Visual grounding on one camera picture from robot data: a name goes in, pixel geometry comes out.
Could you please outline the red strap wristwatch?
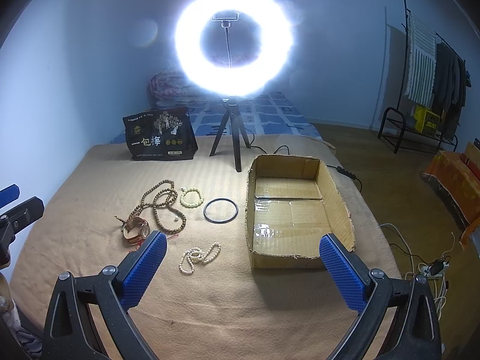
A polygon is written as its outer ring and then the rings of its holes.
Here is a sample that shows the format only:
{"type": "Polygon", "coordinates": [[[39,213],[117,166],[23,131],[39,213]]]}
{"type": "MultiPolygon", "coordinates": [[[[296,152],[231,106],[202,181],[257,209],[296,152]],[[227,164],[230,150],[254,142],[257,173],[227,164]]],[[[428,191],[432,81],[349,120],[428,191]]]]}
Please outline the red strap wristwatch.
{"type": "Polygon", "coordinates": [[[124,240],[130,245],[140,246],[148,238],[150,232],[148,221],[139,216],[127,220],[123,226],[124,240]]]}

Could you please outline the white power strip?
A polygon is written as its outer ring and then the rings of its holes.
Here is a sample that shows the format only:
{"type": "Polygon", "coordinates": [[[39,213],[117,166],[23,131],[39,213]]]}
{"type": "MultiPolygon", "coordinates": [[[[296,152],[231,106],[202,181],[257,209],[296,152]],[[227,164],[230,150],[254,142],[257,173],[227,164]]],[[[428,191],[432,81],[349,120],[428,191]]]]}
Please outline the white power strip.
{"type": "Polygon", "coordinates": [[[421,275],[424,275],[429,279],[441,278],[446,270],[450,267],[449,263],[445,260],[436,260],[430,265],[420,263],[418,265],[418,271],[421,275]]]}

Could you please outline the orange cloth covered furniture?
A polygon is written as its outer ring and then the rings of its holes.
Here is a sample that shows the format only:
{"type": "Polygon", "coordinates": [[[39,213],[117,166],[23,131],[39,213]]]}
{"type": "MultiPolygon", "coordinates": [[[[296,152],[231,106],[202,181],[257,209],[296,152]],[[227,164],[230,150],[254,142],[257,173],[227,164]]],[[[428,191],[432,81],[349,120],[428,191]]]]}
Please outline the orange cloth covered furniture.
{"type": "Polygon", "coordinates": [[[479,228],[479,140],[468,141],[461,153],[440,150],[422,175],[434,178],[460,211],[466,222],[460,237],[465,248],[470,235],[479,228]]]}

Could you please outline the black snack bag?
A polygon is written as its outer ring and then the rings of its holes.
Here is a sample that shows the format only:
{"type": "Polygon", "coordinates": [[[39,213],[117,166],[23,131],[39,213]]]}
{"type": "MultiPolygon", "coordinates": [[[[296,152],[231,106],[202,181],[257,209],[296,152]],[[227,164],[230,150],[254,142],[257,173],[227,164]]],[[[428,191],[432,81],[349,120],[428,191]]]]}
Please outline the black snack bag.
{"type": "Polygon", "coordinates": [[[132,160],[191,160],[198,144],[186,106],[125,116],[124,135],[132,160]]]}

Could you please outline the cardboard box tray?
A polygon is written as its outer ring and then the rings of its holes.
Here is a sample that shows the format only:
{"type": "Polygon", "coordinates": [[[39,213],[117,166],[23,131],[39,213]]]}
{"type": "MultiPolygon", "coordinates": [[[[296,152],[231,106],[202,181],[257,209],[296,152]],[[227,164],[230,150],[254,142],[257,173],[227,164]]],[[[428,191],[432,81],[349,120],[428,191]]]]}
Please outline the cardboard box tray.
{"type": "Polygon", "coordinates": [[[356,250],[352,216],[319,158],[261,154],[247,172],[245,229],[253,269],[324,267],[320,240],[356,250]]]}

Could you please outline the folded floral quilt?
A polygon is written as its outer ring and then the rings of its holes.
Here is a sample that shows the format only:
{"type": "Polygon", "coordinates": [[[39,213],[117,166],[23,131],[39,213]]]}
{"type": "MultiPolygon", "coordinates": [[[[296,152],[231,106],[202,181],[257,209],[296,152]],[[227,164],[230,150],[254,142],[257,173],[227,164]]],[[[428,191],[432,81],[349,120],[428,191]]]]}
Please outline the folded floral quilt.
{"type": "Polygon", "coordinates": [[[217,94],[200,88],[183,72],[176,70],[164,70],[154,75],[146,91],[152,108],[175,107],[219,99],[217,94]]]}

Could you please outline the black clothes rack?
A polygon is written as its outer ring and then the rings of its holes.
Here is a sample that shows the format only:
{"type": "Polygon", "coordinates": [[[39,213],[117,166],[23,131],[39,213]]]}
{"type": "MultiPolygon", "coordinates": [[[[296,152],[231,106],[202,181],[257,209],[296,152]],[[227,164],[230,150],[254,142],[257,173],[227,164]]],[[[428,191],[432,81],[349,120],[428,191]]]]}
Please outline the black clothes rack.
{"type": "Polygon", "coordinates": [[[403,0],[404,53],[400,92],[385,108],[377,138],[394,153],[435,154],[458,147],[457,127],[471,87],[466,61],[403,0]]]}

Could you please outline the yellow black box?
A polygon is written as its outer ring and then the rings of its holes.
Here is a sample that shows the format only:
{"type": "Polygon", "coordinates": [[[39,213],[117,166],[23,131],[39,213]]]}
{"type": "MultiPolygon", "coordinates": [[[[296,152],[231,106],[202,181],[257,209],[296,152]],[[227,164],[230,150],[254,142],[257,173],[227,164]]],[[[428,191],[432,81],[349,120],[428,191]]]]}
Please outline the yellow black box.
{"type": "Polygon", "coordinates": [[[413,112],[414,129],[425,136],[434,137],[438,131],[440,117],[428,108],[416,105],[413,112]]]}

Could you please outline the black tripod stand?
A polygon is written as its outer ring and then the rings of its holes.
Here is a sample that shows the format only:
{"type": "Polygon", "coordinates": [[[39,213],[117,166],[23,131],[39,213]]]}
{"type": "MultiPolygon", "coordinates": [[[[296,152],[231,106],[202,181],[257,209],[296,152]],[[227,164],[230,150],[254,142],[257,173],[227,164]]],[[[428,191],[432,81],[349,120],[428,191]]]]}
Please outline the black tripod stand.
{"type": "Polygon", "coordinates": [[[210,157],[216,154],[216,150],[220,144],[223,132],[226,129],[227,123],[230,123],[230,135],[232,137],[233,143],[233,157],[234,157],[234,167],[236,172],[242,171],[242,157],[240,150],[240,137],[242,137],[245,146],[247,149],[251,148],[250,141],[248,139],[247,130],[245,128],[242,115],[239,109],[239,103],[230,99],[222,100],[224,105],[224,115],[220,122],[220,127],[216,133],[215,140],[211,147],[210,157]]]}

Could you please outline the dark hanging clothes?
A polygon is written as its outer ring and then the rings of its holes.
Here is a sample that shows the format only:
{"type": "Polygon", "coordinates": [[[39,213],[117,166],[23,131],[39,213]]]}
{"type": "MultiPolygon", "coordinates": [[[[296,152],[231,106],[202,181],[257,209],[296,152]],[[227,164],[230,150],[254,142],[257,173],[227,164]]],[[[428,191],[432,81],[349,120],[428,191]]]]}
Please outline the dark hanging clothes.
{"type": "Polygon", "coordinates": [[[465,61],[445,43],[438,43],[431,110],[441,117],[443,130],[456,131],[466,103],[466,88],[465,61]]]}

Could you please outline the blue patterned bed sheet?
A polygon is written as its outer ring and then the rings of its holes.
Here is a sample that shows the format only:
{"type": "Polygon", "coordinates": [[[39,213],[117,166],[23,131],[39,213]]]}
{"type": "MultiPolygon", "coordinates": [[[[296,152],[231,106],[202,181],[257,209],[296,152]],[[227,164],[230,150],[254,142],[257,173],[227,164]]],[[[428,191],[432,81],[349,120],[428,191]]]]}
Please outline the blue patterned bed sheet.
{"type": "MultiPolygon", "coordinates": [[[[157,99],[154,107],[160,111],[189,108],[193,133],[197,137],[215,136],[225,113],[222,100],[215,96],[157,99]]],[[[321,139],[317,129],[281,92],[264,92],[241,100],[239,111],[250,135],[301,135],[321,139]]]]}

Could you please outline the striped hanging towel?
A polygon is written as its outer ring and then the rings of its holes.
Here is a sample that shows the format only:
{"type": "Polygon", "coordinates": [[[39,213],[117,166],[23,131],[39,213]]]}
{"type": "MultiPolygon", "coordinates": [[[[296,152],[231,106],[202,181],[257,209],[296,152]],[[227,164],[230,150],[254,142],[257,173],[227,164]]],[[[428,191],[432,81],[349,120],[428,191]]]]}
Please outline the striped hanging towel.
{"type": "Polygon", "coordinates": [[[408,81],[404,95],[430,108],[436,69],[436,32],[412,12],[408,15],[408,81]]]}

